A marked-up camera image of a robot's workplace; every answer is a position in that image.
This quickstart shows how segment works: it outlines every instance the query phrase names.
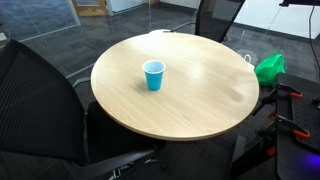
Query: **gray carpet floor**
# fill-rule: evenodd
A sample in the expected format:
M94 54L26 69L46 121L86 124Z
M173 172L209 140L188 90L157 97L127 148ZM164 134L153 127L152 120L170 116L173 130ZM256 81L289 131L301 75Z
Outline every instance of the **gray carpet floor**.
M76 24L65 0L1 0L0 22L0 32L17 40Z
M90 65L115 43L154 29L174 28L193 20L194 13L194 9L165 4L157 4L150 9L149 6L143 6L113 17L81 17L81 26L23 43L43 56L65 76L69 77L88 67L69 77L73 83L79 77L90 76ZM185 27L179 32L193 33L193 29ZM287 73L318 81L318 68L308 43L294 37L271 35L269 32L237 25L230 28L228 36L231 40L223 44L240 54L251 54L254 65L272 54L280 53L285 59ZM314 44L320 57L319 39ZM84 107L94 100L90 84L82 84L76 91ZM269 91L270 88L261 87L260 97L266 96ZM266 117L273 108L266 106L257 116L248 117L237 127L214 138L194 142L168 142L166 148L157 155L158 159L168 160L167 170L160 169L157 163L145 164L126 179L226 179L237 134L247 137L248 140L252 139L256 129L268 124ZM60 160L1 153L0 179L72 178ZM274 159L252 169L239 179L275 179Z

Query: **green plastic bag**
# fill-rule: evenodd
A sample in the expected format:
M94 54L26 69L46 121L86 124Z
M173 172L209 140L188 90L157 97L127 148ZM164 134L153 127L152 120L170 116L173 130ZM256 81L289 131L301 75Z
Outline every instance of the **green plastic bag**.
M265 58L254 70L259 85L273 86L277 83L277 74L284 71L284 59L281 54Z

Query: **round table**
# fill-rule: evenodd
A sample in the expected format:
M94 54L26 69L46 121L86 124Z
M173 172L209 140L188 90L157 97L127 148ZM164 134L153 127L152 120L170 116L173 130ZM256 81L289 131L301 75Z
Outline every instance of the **round table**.
M166 64L162 86L150 91L142 64ZM221 134L255 107L257 78L240 55L210 39L151 33L105 51L91 74L102 108L124 127L163 140L189 141Z

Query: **black office chair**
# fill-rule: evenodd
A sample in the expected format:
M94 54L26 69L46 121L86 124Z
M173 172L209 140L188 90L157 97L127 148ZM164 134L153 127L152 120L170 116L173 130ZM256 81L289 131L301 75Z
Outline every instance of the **black office chair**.
M245 0L201 0L195 22L184 23L172 30L195 24L195 35L222 42Z
M68 80L25 45L10 40L0 52L1 151L62 159L75 179L91 179L161 145L115 123L97 102L85 113Z

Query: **plastic cup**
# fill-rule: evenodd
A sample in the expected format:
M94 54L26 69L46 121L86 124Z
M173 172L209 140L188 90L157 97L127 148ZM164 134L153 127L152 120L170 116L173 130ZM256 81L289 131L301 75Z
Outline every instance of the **plastic cup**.
M150 60L142 65L142 69L146 74L147 86L151 91L160 89L165 68L166 65L158 60Z

